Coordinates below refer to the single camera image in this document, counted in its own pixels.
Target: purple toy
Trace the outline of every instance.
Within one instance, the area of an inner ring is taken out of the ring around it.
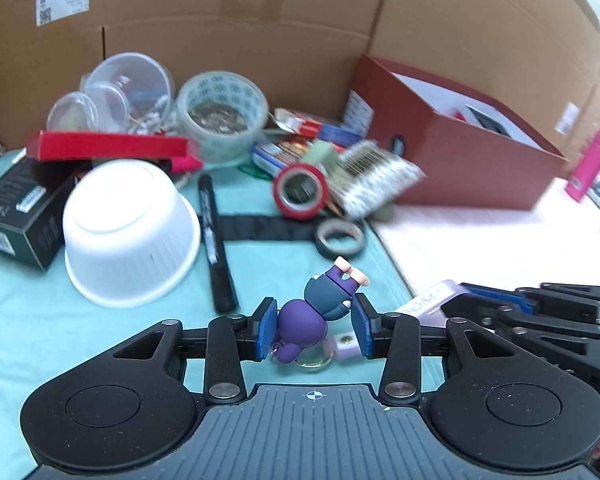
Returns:
[[[304,288],[304,300],[287,301],[278,313],[278,331],[272,350],[278,361],[287,364],[300,352],[318,344],[327,335],[327,321],[349,313],[351,298],[367,277],[342,257],[320,276],[314,276]]]

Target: qr code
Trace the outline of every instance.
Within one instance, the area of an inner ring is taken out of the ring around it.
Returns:
[[[48,9],[40,9],[40,25],[51,23],[51,7]]]
[[[16,253],[13,250],[13,247],[11,246],[11,242],[7,238],[7,235],[4,233],[1,233],[1,232],[0,232],[0,251],[2,251],[3,253],[10,254],[11,256],[14,256]]]

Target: metal rivet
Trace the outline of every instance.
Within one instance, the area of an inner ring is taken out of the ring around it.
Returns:
[[[218,383],[209,388],[209,395],[216,399],[231,399],[239,393],[240,388],[233,383]]]
[[[413,397],[416,394],[416,387],[411,383],[403,383],[397,381],[395,383],[389,383],[384,387],[384,392],[389,397],[395,397],[395,399],[407,399]]]

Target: maroon box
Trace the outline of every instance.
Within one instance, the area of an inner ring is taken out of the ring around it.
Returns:
[[[416,90],[399,76],[416,80],[410,80]],[[432,85],[448,95],[436,107],[427,97]],[[347,125],[366,130],[427,175],[397,203],[528,210],[565,163],[554,145],[501,102],[422,70],[363,56],[351,91]],[[508,124],[513,138],[453,118],[452,100],[459,107],[476,100],[494,110],[490,115]]]

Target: black marker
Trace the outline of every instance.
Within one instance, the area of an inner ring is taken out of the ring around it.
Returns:
[[[205,241],[206,259],[209,262],[211,294],[218,314],[228,314],[238,309],[234,280],[224,252],[224,239],[216,207],[216,196],[211,177],[203,174],[198,180],[200,207],[202,209],[202,238]]]

